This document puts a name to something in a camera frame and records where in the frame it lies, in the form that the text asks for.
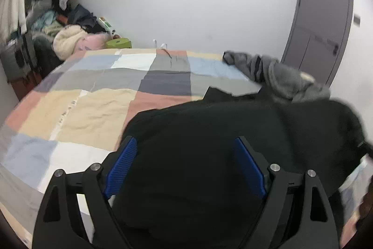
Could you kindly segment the black padded jacket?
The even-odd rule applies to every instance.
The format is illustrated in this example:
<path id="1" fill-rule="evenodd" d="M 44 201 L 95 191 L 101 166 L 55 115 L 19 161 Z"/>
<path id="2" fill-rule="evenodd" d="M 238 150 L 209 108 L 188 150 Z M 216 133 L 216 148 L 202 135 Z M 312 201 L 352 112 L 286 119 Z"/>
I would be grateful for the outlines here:
<path id="1" fill-rule="evenodd" d="M 124 136 L 137 155 L 113 203 L 133 248 L 240 248 L 260 211 L 233 155 L 243 136 L 268 163 L 316 172 L 338 239 L 340 186 L 372 153 L 356 114 L 329 99 L 281 103 L 210 88 L 199 101 L 138 113 Z"/>

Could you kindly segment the pile of clothes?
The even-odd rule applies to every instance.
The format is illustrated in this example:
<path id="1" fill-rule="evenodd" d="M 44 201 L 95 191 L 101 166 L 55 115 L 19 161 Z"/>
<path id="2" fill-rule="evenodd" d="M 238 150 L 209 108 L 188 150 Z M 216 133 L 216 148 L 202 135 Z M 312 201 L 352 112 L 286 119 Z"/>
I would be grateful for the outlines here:
<path id="1" fill-rule="evenodd" d="M 87 33 L 108 33 L 115 34 L 115 29 L 104 20 L 97 18 L 93 13 L 78 4 L 70 12 L 58 12 L 52 8 L 42 9 L 34 7 L 27 16 L 27 26 L 34 31 L 46 30 L 46 27 L 56 21 L 62 26 L 78 25 Z"/>

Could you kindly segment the patchwork colourful bed cover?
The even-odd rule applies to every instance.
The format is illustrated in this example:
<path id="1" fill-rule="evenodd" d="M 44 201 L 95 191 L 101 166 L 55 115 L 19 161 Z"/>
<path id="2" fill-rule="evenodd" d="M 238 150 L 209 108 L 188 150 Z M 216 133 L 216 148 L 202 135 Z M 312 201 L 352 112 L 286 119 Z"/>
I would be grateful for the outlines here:
<path id="1" fill-rule="evenodd" d="M 1 212 L 30 246 L 52 174 L 85 170 L 117 149 L 137 113 L 197 101 L 209 87 L 259 86 L 219 54 L 165 49 L 82 51 L 51 72 L 1 127 Z"/>

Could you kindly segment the grey fleece jacket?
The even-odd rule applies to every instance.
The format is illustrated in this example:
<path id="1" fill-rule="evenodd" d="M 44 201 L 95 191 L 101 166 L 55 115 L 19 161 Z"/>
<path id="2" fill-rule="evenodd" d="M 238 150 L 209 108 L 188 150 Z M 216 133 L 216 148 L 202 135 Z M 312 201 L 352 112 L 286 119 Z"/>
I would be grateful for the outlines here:
<path id="1" fill-rule="evenodd" d="M 237 68 L 279 101 L 306 102 L 331 96 L 328 86 L 273 57 L 226 51 L 223 62 Z"/>

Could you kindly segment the dark grey suitcase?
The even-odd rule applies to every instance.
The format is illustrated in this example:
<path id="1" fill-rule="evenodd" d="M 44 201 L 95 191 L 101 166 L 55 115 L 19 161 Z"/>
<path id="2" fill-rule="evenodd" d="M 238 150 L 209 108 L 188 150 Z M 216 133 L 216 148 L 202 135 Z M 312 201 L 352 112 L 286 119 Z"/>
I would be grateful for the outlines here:
<path id="1" fill-rule="evenodd" d="M 1 63 L 9 82 L 27 78 L 36 70 L 37 58 L 30 32 L 1 45 Z"/>

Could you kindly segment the grey room door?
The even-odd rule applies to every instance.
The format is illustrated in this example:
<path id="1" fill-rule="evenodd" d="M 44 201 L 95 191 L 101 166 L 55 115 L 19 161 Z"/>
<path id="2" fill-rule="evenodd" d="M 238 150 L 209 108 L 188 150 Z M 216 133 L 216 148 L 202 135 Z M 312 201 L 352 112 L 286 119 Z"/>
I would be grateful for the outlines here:
<path id="1" fill-rule="evenodd" d="M 281 61 L 331 85 L 345 52 L 352 13 L 353 0 L 297 0 Z M 337 56 L 328 39 L 339 44 Z"/>

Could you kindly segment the cream fluffy garment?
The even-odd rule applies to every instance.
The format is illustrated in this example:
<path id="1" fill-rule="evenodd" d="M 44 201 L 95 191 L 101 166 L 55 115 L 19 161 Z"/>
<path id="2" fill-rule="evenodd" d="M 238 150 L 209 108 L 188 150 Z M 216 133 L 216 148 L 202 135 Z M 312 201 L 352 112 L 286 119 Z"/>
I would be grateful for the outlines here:
<path id="1" fill-rule="evenodd" d="M 87 35 L 88 33 L 80 25 L 65 26 L 53 40 L 52 48 L 56 56 L 61 61 L 68 59 L 73 54 L 76 43 Z"/>

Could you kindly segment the pink garment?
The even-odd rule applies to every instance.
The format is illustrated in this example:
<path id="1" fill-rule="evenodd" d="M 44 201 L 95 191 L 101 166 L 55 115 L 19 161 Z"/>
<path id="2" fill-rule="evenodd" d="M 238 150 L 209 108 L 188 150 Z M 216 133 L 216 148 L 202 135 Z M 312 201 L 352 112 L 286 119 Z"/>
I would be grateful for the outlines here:
<path id="1" fill-rule="evenodd" d="M 74 53 L 97 51 L 105 48 L 106 42 L 112 38 L 108 33 L 93 33 L 80 38 L 75 44 Z"/>

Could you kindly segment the green stool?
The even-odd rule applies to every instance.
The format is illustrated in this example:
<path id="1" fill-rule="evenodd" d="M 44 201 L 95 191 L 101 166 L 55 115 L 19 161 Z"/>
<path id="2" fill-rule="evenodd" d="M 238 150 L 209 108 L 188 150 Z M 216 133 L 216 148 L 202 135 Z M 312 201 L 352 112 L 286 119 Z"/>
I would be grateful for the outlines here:
<path id="1" fill-rule="evenodd" d="M 132 44 L 128 38 L 112 39 L 105 43 L 107 49 L 131 49 Z"/>

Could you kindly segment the white hanging cloth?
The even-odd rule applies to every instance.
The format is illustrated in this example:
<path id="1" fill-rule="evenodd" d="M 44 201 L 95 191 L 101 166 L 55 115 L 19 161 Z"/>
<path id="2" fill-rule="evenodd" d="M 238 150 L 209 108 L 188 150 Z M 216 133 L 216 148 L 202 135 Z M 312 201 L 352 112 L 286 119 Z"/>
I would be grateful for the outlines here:
<path id="1" fill-rule="evenodd" d="M 1 0 L 1 43 L 18 29 L 21 34 L 27 31 L 25 0 Z"/>

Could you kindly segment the grey wall switch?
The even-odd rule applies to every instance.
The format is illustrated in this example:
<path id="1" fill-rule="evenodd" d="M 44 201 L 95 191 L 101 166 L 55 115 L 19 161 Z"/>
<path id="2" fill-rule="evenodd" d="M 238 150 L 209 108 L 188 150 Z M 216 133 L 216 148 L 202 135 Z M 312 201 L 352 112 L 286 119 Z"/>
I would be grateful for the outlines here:
<path id="1" fill-rule="evenodd" d="M 360 23 L 361 23 L 361 17 L 358 14 L 354 14 L 353 24 L 356 25 L 357 27 L 359 27 Z"/>

